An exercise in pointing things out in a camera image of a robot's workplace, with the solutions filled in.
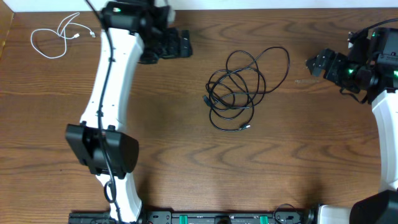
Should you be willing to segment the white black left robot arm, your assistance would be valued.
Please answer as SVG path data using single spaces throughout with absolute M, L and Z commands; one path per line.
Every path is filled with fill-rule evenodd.
M 90 100 L 65 139 L 79 163 L 101 183 L 110 209 L 73 212 L 70 223 L 144 223 L 134 182 L 139 143 L 127 133 L 129 96 L 136 68 L 160 59 L 188 58 L 187 30 L 173 26 L 168 1 L 109 1 L 95 16 L 101 25 L 101 53 Z

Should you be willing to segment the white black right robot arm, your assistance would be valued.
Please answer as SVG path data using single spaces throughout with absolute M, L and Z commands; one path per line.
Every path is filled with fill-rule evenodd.
M 397 223 L 397 29 L 373 27 L 350 33 L 349 54 L 324 49 L 305 64 L 355 97 L 365 91 L 376 119 L 381 155 L 379 192 L 352 207 L 321 205 L 315 223 Z

